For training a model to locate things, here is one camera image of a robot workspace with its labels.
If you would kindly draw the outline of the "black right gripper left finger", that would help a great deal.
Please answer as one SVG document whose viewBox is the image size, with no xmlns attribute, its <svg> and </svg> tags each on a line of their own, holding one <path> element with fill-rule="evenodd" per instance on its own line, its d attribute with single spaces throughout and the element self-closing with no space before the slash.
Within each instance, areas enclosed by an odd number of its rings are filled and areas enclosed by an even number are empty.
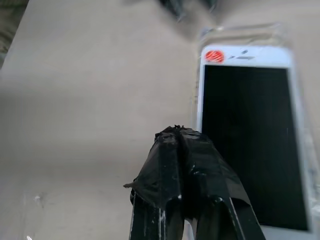
<svg viewBox="0 0 320 240">
<path fill-rule="evenodd" d="M 154 143 L 130 188 L 132 215 L 128 240 L 182 240 L 183 180 L 179 125 L 155 134 Z"/>
</svg>

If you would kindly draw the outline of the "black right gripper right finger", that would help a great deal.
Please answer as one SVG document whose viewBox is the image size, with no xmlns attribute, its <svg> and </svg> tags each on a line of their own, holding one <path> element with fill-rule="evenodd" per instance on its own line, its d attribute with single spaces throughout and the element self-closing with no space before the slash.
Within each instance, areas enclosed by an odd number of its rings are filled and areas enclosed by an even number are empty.
<svg viewBox="0 0 320 240">
<path fill-rule="evenodd" d="M 240 178 L 212 141 L 184 127 L 178 141 L 194 240 L 266 240 Z"/>
</svg>

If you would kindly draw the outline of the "white smartphone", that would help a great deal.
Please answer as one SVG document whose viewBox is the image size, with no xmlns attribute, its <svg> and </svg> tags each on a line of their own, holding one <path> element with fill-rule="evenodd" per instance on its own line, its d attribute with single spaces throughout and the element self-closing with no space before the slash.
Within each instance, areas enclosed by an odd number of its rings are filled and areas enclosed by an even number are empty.
<svg viewBox="0 0 320 240">
<path fill-rule="evenodd" d="M 196 128 L 237 173 L 266 240 L 318 240 L 305 115 L 290 50 L 200 52 Z"/>
</svg>

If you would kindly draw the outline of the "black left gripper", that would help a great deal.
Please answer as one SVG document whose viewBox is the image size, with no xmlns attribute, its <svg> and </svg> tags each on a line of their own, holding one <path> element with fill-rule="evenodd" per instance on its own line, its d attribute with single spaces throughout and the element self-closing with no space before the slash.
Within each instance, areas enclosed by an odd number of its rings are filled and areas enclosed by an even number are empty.
<svg viewBox="0 0 320 240">
<path fill-rule="evenodd" d="M 193 0 L 157 0 L 159 4 L 176 18 L 185 16 L 192 10 Z"/>
</svg>

